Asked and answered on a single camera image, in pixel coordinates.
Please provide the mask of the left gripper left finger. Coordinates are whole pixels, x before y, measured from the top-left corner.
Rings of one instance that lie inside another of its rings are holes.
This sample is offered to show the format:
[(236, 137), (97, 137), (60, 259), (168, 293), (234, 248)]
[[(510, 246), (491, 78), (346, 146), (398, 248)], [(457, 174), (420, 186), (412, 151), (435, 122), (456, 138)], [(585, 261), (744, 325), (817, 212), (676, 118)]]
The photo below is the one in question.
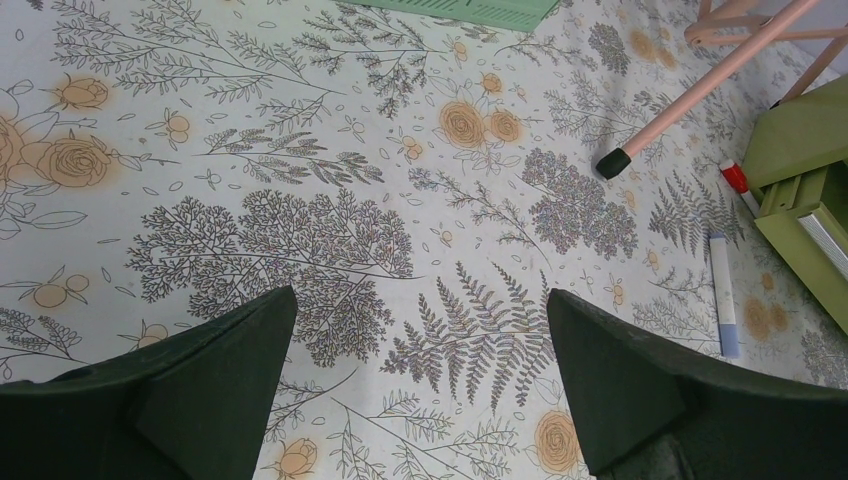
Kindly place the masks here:
[(5, 479), (249, 479), (292, 338), (291, 287), (160, 342), (1, 388)]

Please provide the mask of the yellow-green drawer cabinet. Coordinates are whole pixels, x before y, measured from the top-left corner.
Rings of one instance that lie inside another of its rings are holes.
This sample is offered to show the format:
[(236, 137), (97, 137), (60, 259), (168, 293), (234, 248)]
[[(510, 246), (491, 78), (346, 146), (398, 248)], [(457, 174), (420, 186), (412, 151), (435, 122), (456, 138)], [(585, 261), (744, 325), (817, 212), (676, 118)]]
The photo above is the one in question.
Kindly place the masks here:
[(836, 324), (847, 326), (847, 79), (761, 114), (742, 163), (755, 224)]

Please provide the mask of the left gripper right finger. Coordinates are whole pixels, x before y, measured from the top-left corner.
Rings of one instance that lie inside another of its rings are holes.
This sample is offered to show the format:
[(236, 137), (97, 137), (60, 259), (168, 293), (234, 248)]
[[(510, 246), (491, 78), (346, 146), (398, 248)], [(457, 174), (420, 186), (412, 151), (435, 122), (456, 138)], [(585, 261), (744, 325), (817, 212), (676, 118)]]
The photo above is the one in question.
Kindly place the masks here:
[(846, 477), (845, 391), (714, 359), (561, 289), (547, 317), (594, 477)]

